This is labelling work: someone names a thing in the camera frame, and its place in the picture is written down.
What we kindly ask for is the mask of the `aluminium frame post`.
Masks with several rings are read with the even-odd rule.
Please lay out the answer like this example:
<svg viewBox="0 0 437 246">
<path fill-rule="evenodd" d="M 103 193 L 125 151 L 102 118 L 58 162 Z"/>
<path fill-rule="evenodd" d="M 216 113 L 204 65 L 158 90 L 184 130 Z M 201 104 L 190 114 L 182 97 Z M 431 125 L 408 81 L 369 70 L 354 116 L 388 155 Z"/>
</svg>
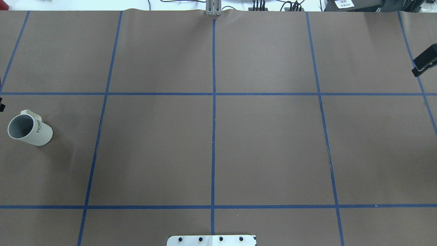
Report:
<svg viewBox="0 0 437 246">
<path fill-rule="evenodd" d="M 206 2 L 206 15 L 207 16 L 220 16 L 222 15 L 222 1 L 221 0 L 205 0 Z"/>
</svg>

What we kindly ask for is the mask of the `white ribbed mug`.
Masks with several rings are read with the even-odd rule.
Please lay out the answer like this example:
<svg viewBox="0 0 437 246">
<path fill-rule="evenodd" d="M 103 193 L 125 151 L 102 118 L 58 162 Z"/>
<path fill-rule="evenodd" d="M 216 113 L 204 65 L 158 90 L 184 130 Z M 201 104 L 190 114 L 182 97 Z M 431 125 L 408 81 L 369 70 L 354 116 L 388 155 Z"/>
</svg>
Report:
<svg viewBox="0 0 437 246">
<path fill-rule="evenodd" d="M 8 125 L 8 135 L 34 146 L 43 146 L 53 137 L 52 128 L 42 121 L 42 117 L 31 110 L 23 110 Z"/>
</svg>

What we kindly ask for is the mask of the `black box white label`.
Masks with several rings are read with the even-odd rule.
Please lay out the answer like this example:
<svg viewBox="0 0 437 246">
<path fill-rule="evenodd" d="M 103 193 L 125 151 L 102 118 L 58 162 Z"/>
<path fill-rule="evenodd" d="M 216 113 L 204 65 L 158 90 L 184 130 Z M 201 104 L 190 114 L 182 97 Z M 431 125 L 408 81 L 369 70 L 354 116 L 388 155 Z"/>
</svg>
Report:
<svg viewBox="0 0 437 246">
<path fill-rule="evenodd" d="M 328 0 L 324 12 L 376 12 L 382 0 Z"/>
</svg>

